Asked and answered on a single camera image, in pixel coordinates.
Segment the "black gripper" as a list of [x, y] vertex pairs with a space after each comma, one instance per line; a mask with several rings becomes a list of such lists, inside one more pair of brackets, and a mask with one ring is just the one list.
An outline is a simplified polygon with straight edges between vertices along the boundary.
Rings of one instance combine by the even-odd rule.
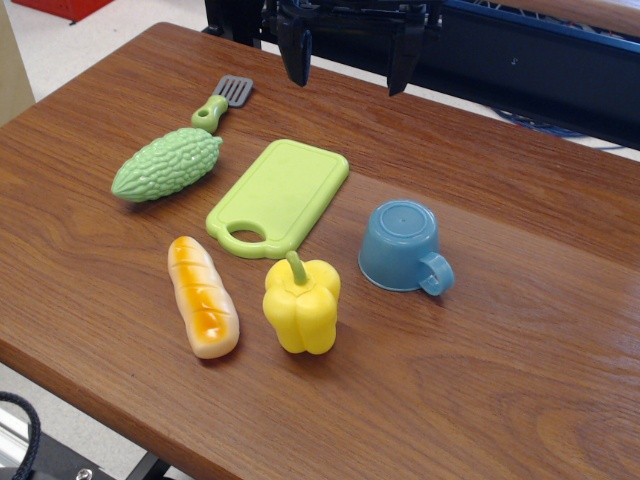
[[278, 36], [289, 79], [304, 87], [311, 68], [310, 30], [394, 34], [387, 85], [389, 95], [403, 92], [423, 49], [424, 31], [439, 27], [442, 1], [267, 1], [263, 30]]

